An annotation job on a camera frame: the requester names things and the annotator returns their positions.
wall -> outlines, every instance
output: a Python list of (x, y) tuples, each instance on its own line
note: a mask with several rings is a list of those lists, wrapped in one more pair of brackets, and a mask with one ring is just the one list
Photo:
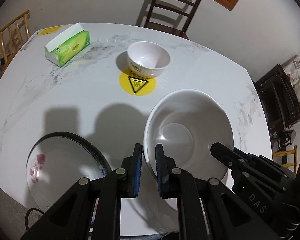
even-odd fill
[[(144, 0), (6, 0), (0, 28), (30, 9), (30, 31), (76, 22), (135, 25)], [(253, 80), (300, 55), (300, 9), (294, 0), (239, 0), (228, 11), (202, 0), (188, 29), (190, 40), (245, 67)]]

pink flower pattern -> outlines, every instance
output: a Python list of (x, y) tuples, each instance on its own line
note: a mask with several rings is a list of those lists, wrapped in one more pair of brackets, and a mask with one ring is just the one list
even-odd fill
[(31, 176), (31, 181), (36, 183), (39, 181), (39, 170), (42, 170), (42, 165), (46, 160), (46, 156), (41, 153), (36, 156), (35, 159), (31, 161), (31, 168), (29, 168), (29, 174)]

floor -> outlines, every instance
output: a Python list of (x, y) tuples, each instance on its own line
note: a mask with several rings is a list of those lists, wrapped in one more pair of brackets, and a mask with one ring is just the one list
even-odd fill
[[(297, 145), (298, 160), (300, 161), (300, 122), (296, 123), (292, 129), (296, 130), (296, 137), (292, 146), (287, 147), (287, 149), (293, 149), (293, 145)], [(275, 161), (281, 163), (281, 158), (277, 158)], [(292, 161), (293, 156), (288, 156), (288, 162)], [(26, 211), (27, 209), (23, 205), (0, 189), (0, 227), (10, 240), (19, 240), (25, 233), (24, 219)], [(29, 216), (29, 226), (33, 225), (39, 217), (39, 213), (32, 212)]]

yellow rectangular sticker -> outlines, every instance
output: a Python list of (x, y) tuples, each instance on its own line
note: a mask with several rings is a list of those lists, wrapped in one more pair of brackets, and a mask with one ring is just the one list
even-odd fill
[(61, 27), (62, 25), (43, 29), (38, 36), (56, 33)]

bowl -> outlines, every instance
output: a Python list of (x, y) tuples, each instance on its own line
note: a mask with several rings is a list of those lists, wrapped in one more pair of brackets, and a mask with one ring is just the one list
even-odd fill
[(78, 179), (99, 179), (108, 172), (108, 164), (77, 142), (64, 137), (50, 137), (37, 143), (26, 164), (30, 193), (46, 212)]
[(220, 142), (233, 150), (233, 133), (226, 113), (210, 96), (197, 90), (176, 90), (162, 98), (151, 111), (144, 132), (144, 157), (156, 179), (155, 146), (177, 167), (195, 178), (221, 180), (227, 167), (211, 156), (210, 147)]
[(149, 41), (131, 44), (127, 54), (129, 68), (141, 77), (157, 77), (170, 63), (169, 53), (160, 45)]

